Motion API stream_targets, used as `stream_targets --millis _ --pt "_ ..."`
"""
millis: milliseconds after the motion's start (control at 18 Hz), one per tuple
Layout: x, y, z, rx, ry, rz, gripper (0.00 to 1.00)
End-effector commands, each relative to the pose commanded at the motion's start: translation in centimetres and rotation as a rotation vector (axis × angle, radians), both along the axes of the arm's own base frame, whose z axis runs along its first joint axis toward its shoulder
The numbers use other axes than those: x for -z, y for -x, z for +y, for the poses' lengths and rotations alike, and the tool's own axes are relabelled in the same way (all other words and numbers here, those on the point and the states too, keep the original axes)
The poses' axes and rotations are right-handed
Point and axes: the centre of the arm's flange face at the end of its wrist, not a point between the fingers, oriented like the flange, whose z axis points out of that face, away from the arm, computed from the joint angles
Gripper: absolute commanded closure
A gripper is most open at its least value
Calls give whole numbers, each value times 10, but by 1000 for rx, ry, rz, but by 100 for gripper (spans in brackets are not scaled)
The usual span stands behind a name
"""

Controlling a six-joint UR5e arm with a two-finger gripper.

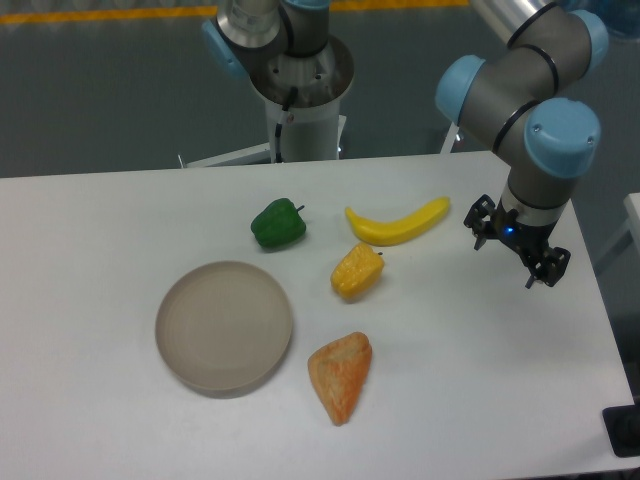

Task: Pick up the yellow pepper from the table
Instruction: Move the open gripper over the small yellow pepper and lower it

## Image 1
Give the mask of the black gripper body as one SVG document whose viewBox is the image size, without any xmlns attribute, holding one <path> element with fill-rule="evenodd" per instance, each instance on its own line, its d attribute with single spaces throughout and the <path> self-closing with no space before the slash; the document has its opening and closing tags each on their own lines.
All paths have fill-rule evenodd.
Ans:
<svg viewBox="0 0 640 480">
<path fill-rule="evenodd" d="M 549 245 L 549 236 L 556 225 L 556 210 L 534 208 L 519 202 L 499 201 L 495 205 L 487 200 L 489 220 L 487 232 L 490 239 L 499 240 L 514 251 L 524 265 L 538 265 L 556 258 Z"/>
</svg>

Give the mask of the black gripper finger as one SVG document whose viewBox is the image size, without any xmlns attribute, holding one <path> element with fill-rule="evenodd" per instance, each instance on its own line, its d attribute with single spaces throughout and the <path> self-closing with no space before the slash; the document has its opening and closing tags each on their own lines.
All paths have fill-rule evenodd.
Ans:
<svg viewBox="0 0 640 480">
<path fill-rule="evenodd" d="M 571 253 L 560 247 L 544 246 L 524 250 L 523 264 L 529 271 L 525 287 L 530 289 L 536 282 L 554 287 L 563 278 L 570 259 Z"/>
<path fill-rule="evenodd" d="M 463 225 L 472 231 L 475 250 L 480 250 L 487 240 L 496 239 L 496 229 L 493 224 L 495 212 L 495 203 L 486 194 L 471 205 Z"/>
</svg>

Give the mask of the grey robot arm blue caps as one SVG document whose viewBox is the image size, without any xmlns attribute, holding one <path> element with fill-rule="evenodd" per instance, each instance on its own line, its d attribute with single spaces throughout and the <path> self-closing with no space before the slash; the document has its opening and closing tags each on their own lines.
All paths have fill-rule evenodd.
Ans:
<svg viewBox="0 0 640 480">
<path fill-rule="evenodd" d="M 500 199 L 481 197 L 464 223 L 478 244 L 497 240 L 514 251 L 531 282 L 553 286 L 570 254 L 549 238 L 601 137 L 594 112 L 561 91 L 602 62 L 609 35 L 597 15 L 553 1 L 476 1 L 473 8 L 506 54 L 456 60 L 435 103 L 510 171 Z M 354 65 L 329 32 L 329 9 L 326 1 L 223 1 L 202 25 L 219 65 L 248 76 L 263 99 L 275 163 L 338 156 L 339 104 Z"/>
</svg>

